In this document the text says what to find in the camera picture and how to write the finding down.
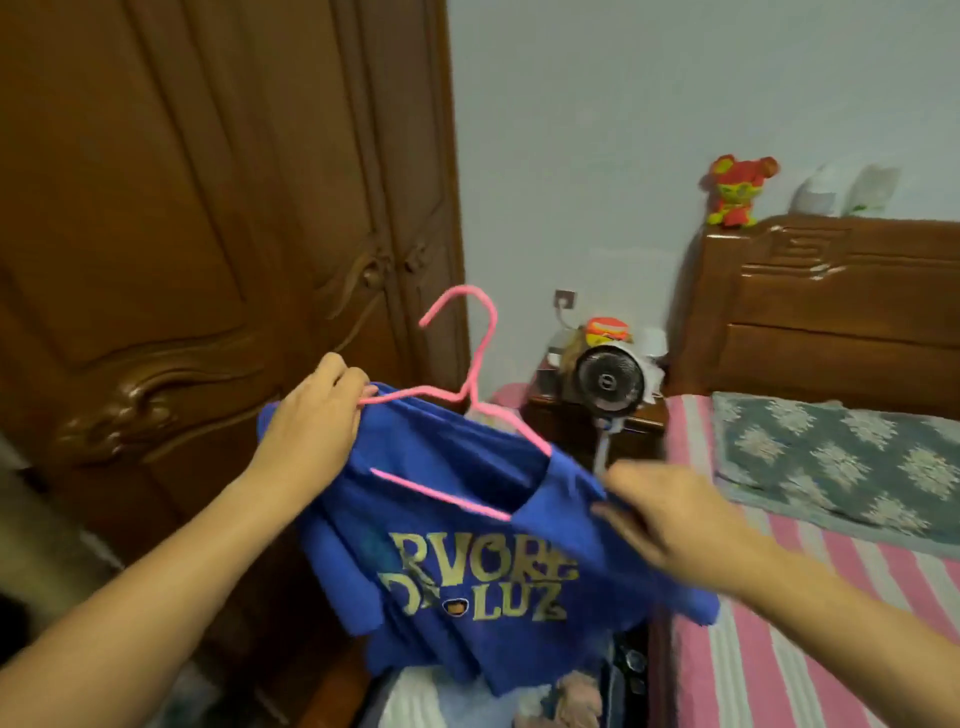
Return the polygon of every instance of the electric fan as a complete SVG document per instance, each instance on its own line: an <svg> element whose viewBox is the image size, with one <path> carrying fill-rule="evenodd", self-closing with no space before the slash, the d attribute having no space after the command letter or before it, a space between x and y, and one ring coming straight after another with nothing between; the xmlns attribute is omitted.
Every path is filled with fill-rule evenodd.
<svg viewBox="0 0 960 728"><path fill-rule="evenodd" d="M660 367L622 342L590 347L577 357L573 381L597 427L594 475L599 477L607 468L611 435L623 429L641 402L654 402L662 380Z"/></svg>

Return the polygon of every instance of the pillow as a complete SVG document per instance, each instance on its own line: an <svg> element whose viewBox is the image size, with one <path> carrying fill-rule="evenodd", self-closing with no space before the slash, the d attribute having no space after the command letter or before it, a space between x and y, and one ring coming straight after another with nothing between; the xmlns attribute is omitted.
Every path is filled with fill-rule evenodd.
<svg viewBox="0 0 960 728"><path fill-rule="evenodd" d="M718 392L713 426L717 474L732 499L960 556L960 423Z"/></svg>

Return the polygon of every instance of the electrical outlet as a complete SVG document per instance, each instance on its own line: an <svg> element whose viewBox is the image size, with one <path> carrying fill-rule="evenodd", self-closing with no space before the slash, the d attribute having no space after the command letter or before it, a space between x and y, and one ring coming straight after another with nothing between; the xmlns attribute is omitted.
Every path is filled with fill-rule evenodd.
<svg viewBox="0 0 960 728"><path fill-rule="evenodd" d="M576 291L564 291L558 288L553 292L553 307L569 311L577 303Z"/></svg>

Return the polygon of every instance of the red plush toy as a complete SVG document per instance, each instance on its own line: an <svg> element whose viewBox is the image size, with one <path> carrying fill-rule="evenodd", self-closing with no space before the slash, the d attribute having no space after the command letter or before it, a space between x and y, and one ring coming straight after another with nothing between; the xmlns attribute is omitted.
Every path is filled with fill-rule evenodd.
<svg viewBox="0 0 960 728"><path fill-rule="evenodd" d="M723 155L717 159L710 166L710 174L719 197L707 217L708 225L725 228L756 225L756 218L750 214L754 197L763 191L763 183L779 171L780 165L772 157L737 161L733 155Z"/></svg>

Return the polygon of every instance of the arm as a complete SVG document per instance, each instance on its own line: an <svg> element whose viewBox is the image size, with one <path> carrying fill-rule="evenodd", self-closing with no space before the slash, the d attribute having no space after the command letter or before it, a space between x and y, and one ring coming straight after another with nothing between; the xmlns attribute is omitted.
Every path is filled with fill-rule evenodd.
<svg viewBox="0 0 960 728"><path fill-rule="evenodd" d="M142 724L243 572L343 468L371 389L325 356L237 480L0 671L0 725Z"/></svg>
<svg viewBox="0 0 960 728"><path fill-rule="evenodd" d="M960 646L754 531L687 468L622 462L607 484L636 511L595 512L651 564L742 601L889 725L960 725Z"/></svg>

